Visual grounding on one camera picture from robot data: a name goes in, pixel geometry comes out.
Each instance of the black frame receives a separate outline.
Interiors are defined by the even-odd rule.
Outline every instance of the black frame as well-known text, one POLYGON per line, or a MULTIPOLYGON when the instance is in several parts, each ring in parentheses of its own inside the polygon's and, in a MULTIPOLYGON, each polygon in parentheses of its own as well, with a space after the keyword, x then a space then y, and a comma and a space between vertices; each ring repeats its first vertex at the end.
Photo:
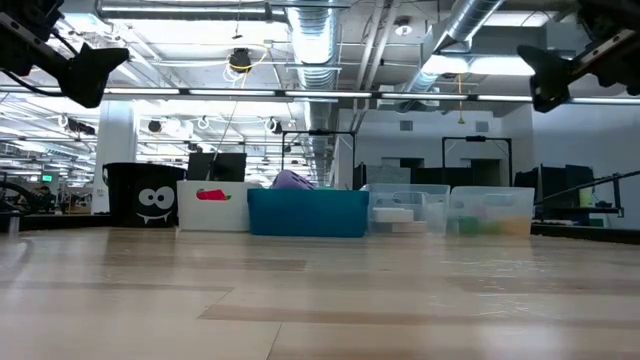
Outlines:
POLYGON ((504 141, 507 143, 507 152, 509 155, 509 187, 513 186, 513 149, 511 146, 511 138, 490 138, 485 136, 445 136, 442 138, 442 183, 446 184, 447 180, 447 140, 464 140, 466 142, 487 142, 487 141, 504 141))
POLYGON ((286 137, 289 134, 307 134, 309 136, 332 136, 332 135, 351 135, 351 139, 353 139, 353 151, 351 154, 351 161, 353 162, 353 167, 356 167, 356 132, 355 131, 331 131, 331 130, 308 130, 308 131, 300 131, 300 130, 282 130, 282 161, 280 163, 280 170, 284 170, 284 158, 285 158, 285 147, 286 147, 286 137))
POLYGON ((633 177, 633 176, 638 176, 640 175, 640 170, 638 171, 632 171, 630 173, 626 173, 626 174, 613 174, 611 176, 605 176, 603 178, 597 179, 593 182, 587 183, 587 184, 582 184, 579 186, 575 186, 572 187, 570 189, 561 191, 559 193, 555 193, 552 195, 549 195, 547 197, 545 197, 544 199, 537 201, 534 203, 534 205, 543 205, 545 201, 553 199, 557 196, 560 195, 564 195, 570 192, 574 192, 574 191, 580 191, 582 189, 586 189, 586 188, 590 188, 590 187, 594 187, 597 185, 602 185, 602 184, 606 184, 606 183, 613 183, 613 198, 614 198, 614 208, 612 208, 610 212, 606 211, 607 209, 603 209, 602 213, 618 213, 618 217, 619 218, 623 218, 624 217, 624 208, 622 207, 622 202, 620 200, 620 180, 622 179, 626 179, 628 177, 633 177))

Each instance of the plastic container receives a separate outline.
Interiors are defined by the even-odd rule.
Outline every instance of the plastic container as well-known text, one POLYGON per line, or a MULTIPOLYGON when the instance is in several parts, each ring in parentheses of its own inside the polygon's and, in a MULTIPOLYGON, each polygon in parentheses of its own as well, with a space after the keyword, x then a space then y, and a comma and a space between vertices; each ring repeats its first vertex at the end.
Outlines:
POLYGON ((109 187, 109 212, 115 226, 172 227, 178 219, 176 182, 184 169, 137 163, 111 163, 102 167, 109 187))
POLYGON ((247 190, 261 186, 222 181, 178 181, 180 230, 249 231, 247 190))
POLYGON ((535 189, 456 187, 451 192, 449 230, 458 235, 529 235, 535 189))
POLYGON ((367 189, 372 233, 446 234, 448 185, 369 184, 367 189))
POLYGON ((347 190, 250 189, 254 235, 362 237, 369 193, 347 190))

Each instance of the white wall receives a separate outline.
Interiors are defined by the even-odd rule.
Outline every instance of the white wall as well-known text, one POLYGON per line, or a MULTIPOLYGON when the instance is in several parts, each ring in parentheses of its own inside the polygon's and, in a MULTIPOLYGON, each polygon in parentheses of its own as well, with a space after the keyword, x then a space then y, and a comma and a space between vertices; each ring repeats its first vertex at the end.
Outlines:
MULTIPOLYGON (((353 112, 340 110, 340 128, 347 130, 353 112)), ((475 131, 476 121, 489 122, 489 133, 483 133, 487 137, 501 136, 501 121, 495 119, 491 112, 465 111, 463 113, 465 124, 459 124, 460 114, 450 112, 442 115, 439 112, 411 112, 398 114, 394 111, 370 110, 358 133, 356 142, 356 165, 361 162, 367 165, 382 165, 382 158, 422 158, 425 167, 440 167, 442 164, 443 136, 469 136, 478 135, 475 131), (400 131, 401 120, 413 121, 413 131, 400 131)), ((500 143, 506 150, 506 144, 500 143)), ((336 186, 343 187, 342 183, 351 183, 352 175, 346 171, 343 164, 351 164, 351 153, 336 148, 336 164, 334 171, 340 176, 336 178, 336 186)), ((469 166, 469 159, 499 159, 501 166, 507 168, 507 156, 492 142, 467 143, 464 141, 447 142, 447 166, 469 166)))
MULTIPOLYGON (((524 105, 501 119, 502 137, 511 138, 513 153, 512 178, 519 171, 529 171, 537 164, 534 157, 533 107, 524 105)), ((508 166, 502 167, 503 184, 508 184, 508 166)))
MULTIPOLYGON (((447 148, 455 142, 447 141, 447 148)), ((423 158, 424 167, 439 167, 442 164, 441 137, 425 137, 422 139, 397 139, 378 137, 359 137, 356 150, 356 163, 382 165, 383 157, 390 158, 423 158)), ((468 159, 501 159, 507 156, 491 142, 467 143, 457 141, 447 153, 447 166, 468 166, 468 159)))
POLYGON ((337 189, 353 189, 353 148, 349 135, 337 137, 334 161, 334 187, 337 189))
MULTIPOLYGON (((533 114, 534 161, 549 166, 589 166, 595 177, 640 170, 640 108, 564 105, 533 114)), ((626 217, 609 216, 612 227, 640 228, 640 177, 621 180, 626 217)), ((613 203, 611 184, 596 187, 613 203)))

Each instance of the teal bin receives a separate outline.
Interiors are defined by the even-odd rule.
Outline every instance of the teal bin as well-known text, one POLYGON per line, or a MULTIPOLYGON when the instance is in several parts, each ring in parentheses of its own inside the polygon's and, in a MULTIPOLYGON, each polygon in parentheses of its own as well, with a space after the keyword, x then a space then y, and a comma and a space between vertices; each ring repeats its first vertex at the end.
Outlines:
POLYGON ((249 189, 249 231, 254 235, 362 237, 369 192, 249 189))

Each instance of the floor plank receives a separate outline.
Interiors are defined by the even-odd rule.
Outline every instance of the floor plank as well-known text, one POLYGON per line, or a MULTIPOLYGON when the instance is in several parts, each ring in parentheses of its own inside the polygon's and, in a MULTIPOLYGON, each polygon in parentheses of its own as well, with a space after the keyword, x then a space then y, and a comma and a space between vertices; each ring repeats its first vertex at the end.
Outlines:
POLYGON ((640 247, 76 229, 0 238, 7 359, 639 359, 640 247))

